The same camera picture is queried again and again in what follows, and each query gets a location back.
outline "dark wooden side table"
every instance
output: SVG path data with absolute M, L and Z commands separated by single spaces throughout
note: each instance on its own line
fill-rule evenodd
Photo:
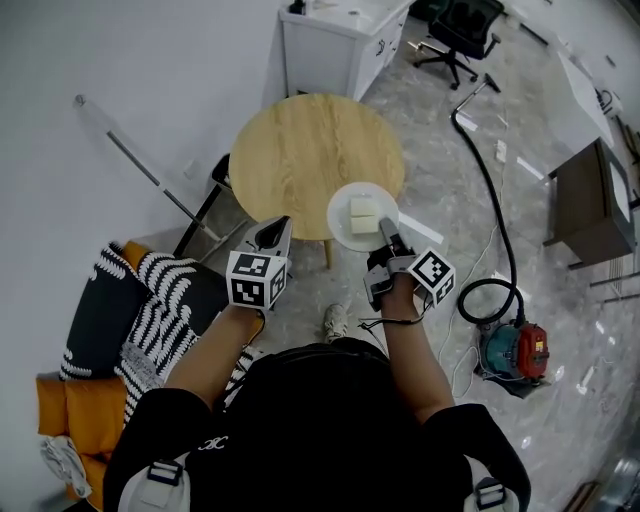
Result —
M 564 242 L 580 259 L 570 270 L 631 254 L 635 226 L 624 167 L 602 139 L 589 144 L 555 171 L 555 228 L 545 247 Z

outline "white plate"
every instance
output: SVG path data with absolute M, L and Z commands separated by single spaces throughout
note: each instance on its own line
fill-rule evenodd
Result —
M 333 237 L 347 249 L 357 252 L 371 252 L 384 247 L 385 241 L 380 231 L 365 235 L 351 233 L 352 197 L 370 197 L 376 203 L 379 218 L 389 217 L 396 226 L 398 225 L 398 205 L 391 194 L 374 183 L 359 181 L 345 185 L 329 201 L 327 223 Z

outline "backpack strap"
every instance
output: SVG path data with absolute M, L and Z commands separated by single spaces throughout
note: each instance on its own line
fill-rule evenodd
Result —
M 118 512 L 189 512 L 191 480 L 184 469 L 189 453 L 156 461 L 132 476 L 120 496 Z
M 464 502 L 464 512 L 518 512 L 515 493 L 491 476 L 484 464 L 467 457 L 471 468 L 473 492 Z

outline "white wall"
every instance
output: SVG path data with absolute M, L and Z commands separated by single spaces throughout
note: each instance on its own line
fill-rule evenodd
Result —
M 569 41 L 594 77 L 622 99 L 623 119 L 640 130 L 640 26 L 615 0 L 506 0 Z M 605 56 L 615 61 L 612 68 Z
M 61 487 L 39 458 L 33 381 L 58 368 L 100 247 L 187 224 L 73 108 L 74 96 L 99 105 L 197 208 L 238 130 L 284 95 L 271 50 L 281 44 L 279 3 L 0 2 L 3 511 L 29 510 Z

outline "vacuum cleaner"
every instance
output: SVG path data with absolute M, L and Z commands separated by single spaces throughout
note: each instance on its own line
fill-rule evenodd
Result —
M 473 153 L 487 183 L 498 228 L 507 251 L 511 275 L 510 281 L 490 278 L 479 279 L 469 284 L 461 290 L 457 305 L 460 315 L 468 322 L 476 324 L 479 329 L 476 374 L 484 380 L 499 384 L 513 396 L 525 398 L 539 386 L 548 384 L 544 380 L 544 372 L 549 360 L 547 333 L 542 327 L 528 322 L 525 317 L 524 300 L 517 286 L 518 274 L 515 257 L 502 217 L 498 195 L 478 148 L 457 119 L 460 110 L 486 86 L 491 87 L 497 93 L 501 92 L 493 78 L 488 73 L 485 74 L 484 81 L 453 110 L 451 122 Z M 465 299 L 473 290 L 486 285 L 502 286 L 509 291 L 509 294 L 504 304 L 493 315 L 473 316 L 465 308 Z M 518 302 L 516 316 L 510 321 L 504 322 L 502 319 L 508 313 L 514 299 Z

